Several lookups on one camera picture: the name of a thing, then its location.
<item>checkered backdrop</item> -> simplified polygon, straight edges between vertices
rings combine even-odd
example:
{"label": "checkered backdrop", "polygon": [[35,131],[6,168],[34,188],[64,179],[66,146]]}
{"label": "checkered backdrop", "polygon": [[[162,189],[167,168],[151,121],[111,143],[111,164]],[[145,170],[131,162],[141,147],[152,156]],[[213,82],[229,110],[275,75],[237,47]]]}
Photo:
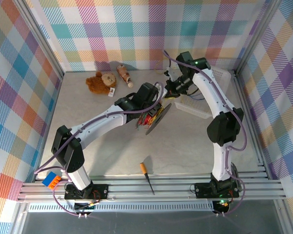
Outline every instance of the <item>checkered backdrop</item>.
{"label": "checkered backdrop", "polygon": [[0,0],[0,234],[33,174],[59,84],[12,0]]}
{"label": "checkered backdrop", "polygon": [[283,0],[243,71],[244,91],[274,178],[293,214],[293,0]]}
{"label": "checkered backdrop", "polygon": [[26,0],[63,69],[162,69],[162,50],[232,69],[269,0]]}

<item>plastic basket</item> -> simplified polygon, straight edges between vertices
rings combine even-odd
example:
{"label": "plastic basket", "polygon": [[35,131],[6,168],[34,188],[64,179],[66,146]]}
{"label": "plastic basket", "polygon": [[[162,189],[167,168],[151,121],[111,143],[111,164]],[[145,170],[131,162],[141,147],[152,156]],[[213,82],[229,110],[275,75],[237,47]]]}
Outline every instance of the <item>plastic basket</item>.
{"label": "plastic basket", "polygon": [[[218,67],[211,67],[214,77],[218,82],[220,88],[224,92],[227,92],[229,87],[231,74]],[[203,95],[196,96],[196,99],[203,98]],[[212,117],[209,105],[207,104],[206,100],[194,100],[188,96],[182,95],[181,97],[175,100],[175,105],[177,109],[188,112],[195,116],[199,116],[201,118],[209,118]]]}

